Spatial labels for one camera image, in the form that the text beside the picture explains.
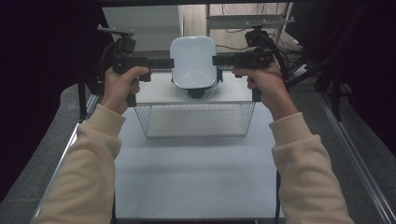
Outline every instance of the white wire rack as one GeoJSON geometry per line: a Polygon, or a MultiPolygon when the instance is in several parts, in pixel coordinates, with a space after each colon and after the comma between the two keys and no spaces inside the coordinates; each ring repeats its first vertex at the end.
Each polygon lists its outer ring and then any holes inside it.
{"type": "Polygon", "coordinates": [[[255,103],[137,105],[146,137],[245,136],[255,103]]]}

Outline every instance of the forearm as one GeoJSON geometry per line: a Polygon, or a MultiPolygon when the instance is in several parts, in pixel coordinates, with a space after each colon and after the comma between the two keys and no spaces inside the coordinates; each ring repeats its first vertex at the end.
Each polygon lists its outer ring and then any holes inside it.
{"type": "Polygon", "coordinates": [[[124,118],[98,106],[78,126],[35,223],[109,223],[114,197],[114,159],[124,118]]]}
{"type": "Polygon", "coordinates": [[[273,156],[281,175],[282,209],[291,223],[353,223],[329,155],[301,113],[271,125],[273,156]]]}

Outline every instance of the person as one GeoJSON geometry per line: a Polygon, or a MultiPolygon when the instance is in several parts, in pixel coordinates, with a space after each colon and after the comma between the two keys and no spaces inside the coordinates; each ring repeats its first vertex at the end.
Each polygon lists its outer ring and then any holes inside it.
{"type": "MultiPolygon", "coordinates": [[[[139,92],[138,76],[106,71],[105,93],[92,116],[78,125],[78,139],[67,150],[34,223],[109,223],[114,199],[115,164],[126,97],[139,92]]],[[[274,118],[273,157],[281,176],[279,198],[287,223],[353,223],[331,161],[320,137],[307,127],[284,87],[276,63],[266,69],[234,68],[247,87],[262,91],[262,103],[274,118]]]]}

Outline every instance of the sleeve cuff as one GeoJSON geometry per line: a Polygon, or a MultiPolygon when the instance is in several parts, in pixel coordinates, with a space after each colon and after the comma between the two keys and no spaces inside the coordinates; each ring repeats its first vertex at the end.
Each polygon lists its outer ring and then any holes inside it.
{"type": "Polygon", "coordinates": [[[101,133],[119,136],[124,121],[125,117],[102,105],[97,105],[91,117],[85,121],[84,125],[101,133]]]}
{"type": "Polygon", "coordinates": [[[313,136],[301,112],[270,123],[270,128],[275,138],[275,147],[313,136]]]}

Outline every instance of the sleeve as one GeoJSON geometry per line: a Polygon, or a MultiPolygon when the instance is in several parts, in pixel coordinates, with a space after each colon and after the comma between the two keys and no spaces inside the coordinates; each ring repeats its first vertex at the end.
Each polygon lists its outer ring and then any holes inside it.
{"type": "Polygon", "coordinates": [[[279,199],[288,224],[353,223],[327,150],[297,113],[270,124],[281,176],[279,199]]]}
{"type": "Polygon", "coordinates": [[[78,125],[76,142],[66,151],[34,223],[106,223],[114,199],[114,159],[125,118],[98,105],[78,125]]]}

